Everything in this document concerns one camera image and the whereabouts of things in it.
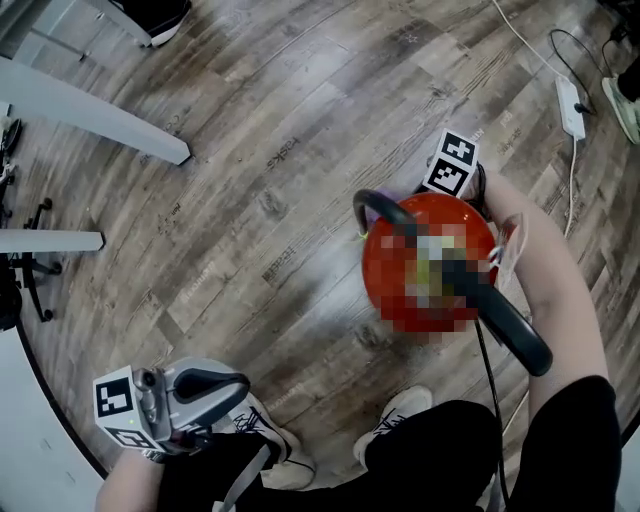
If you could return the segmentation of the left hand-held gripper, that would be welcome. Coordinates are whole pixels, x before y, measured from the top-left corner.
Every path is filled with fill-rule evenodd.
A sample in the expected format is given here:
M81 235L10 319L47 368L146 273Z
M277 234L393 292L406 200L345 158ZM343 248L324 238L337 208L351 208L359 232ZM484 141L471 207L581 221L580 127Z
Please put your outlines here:
M197 450L193 432L239 405L250 381L216 360L180 359L166 368L130 365L93 382L97 426L120 447L158 453ZM205 390L192 397L178 390Z

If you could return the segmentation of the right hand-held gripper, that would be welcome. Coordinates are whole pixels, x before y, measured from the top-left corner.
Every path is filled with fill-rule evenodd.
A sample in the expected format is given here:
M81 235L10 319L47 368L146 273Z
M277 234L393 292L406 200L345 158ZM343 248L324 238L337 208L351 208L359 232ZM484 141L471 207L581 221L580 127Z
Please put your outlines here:
M422 185L432 192L462 196L476 174L478 153L476 142L444 129Z

